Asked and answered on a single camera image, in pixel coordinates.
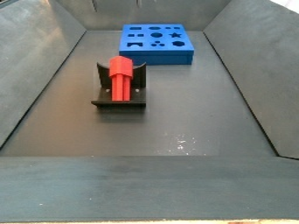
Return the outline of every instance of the shape cutout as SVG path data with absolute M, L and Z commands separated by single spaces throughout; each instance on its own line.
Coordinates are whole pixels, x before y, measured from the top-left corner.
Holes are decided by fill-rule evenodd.
M 182 41 L 174 41 L 172 45 L 174 46 L 184 46 L 184 43 Z
M 142 42 L 127 43 L 127 46 L 144 46 Z
M 172 36 L 172 38 L 180 38 L 182 37 L 182 34 L 179 34 L 179 33 L 172 33 L 172 34 L 170 34 L 171 36 Z
M 154 37 L 154 38 L 160 38 L 162 36 L 163 36 L 163 34 L 160 33 L 160 32 L 154 32 L 152 34 L 151 34 L 151 36 Z

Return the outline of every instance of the blue shape sorter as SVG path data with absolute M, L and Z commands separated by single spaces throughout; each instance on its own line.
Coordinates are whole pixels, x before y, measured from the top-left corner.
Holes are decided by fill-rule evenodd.
M 126 24 L 119 55 L 135 65 L 190 65 L 194 47 L 182 24 Z

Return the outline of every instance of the dark floor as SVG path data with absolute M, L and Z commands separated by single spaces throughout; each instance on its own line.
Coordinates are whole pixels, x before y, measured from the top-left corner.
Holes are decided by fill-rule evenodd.
M 96 63 L 118 55 L 120 32 L 88 31 L 0 155 L 274 157 L 210 42 L 190 37 L 191 66 L 147 68 L 144 112 L 100 113 Z
M 144 113 L 99 113 L 119 34 L 86 34 L 2 150 L 0 221 L 299 219 L 298 161 L 275 156 L 202 32 L 191 66 L 148 67 Z

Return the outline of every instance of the star-shaped hole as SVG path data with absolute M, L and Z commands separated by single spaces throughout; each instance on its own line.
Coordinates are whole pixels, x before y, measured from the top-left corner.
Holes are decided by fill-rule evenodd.
M 172 36 L 172 38 L 180 38 L 182 37 L 182 34 L 179 34 L 179 33 L 174 33 L 174 34 L 170 34 L 171 36 Z

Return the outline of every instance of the circular hole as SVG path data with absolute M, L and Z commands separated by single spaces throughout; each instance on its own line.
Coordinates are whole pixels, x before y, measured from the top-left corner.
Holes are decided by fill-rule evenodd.
M 151 36 L 152 36 L 154 38 L 160 38 L 160 37 L 163 36 L 163 34 L 162 34 L 160 32 L 154 32 L 154 33 L 151 34 Z
M 172 45 L 174 46 L 184 46 L 184 43 L 182 41 L 174 41 Z
M 150 27 L 148 29 L 150 29 L 150 30 L 160 30 L 162 28 L 158 27 L 158 26 L 152 26 L 152 27 Z

